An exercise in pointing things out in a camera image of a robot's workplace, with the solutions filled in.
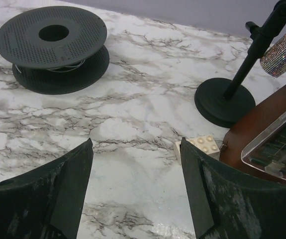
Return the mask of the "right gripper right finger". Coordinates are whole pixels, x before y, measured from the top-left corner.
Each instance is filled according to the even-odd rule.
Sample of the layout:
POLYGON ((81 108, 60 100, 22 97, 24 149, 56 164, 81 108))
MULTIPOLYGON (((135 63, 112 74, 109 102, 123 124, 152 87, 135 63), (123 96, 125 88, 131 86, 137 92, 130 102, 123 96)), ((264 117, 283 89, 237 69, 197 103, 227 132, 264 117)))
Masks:
POLYGON ((181 164, 198 239, 286 239, 286 185, 234 169, 186 139, 181 164))

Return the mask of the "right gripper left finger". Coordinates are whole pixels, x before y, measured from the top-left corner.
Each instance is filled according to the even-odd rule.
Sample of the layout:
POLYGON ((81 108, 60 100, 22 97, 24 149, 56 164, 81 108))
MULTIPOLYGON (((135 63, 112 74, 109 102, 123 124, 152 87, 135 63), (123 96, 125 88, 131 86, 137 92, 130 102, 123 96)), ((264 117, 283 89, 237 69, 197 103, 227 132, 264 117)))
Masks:
POLYGON ((0 182, 0 239, 75 239, 93 163, 93 143, 0 182))

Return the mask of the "black filament spool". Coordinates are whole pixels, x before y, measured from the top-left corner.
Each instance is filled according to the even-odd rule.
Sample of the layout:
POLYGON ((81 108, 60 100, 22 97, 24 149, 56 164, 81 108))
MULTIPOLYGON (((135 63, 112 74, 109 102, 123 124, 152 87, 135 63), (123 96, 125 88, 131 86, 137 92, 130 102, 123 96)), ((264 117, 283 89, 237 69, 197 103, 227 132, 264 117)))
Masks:
POLYGON ((23 12, 0 28, 0 55, 12 64, 16 81, 46 95, 82 90, 109 65, 107 27, 96 14, 72 6, 23 12))

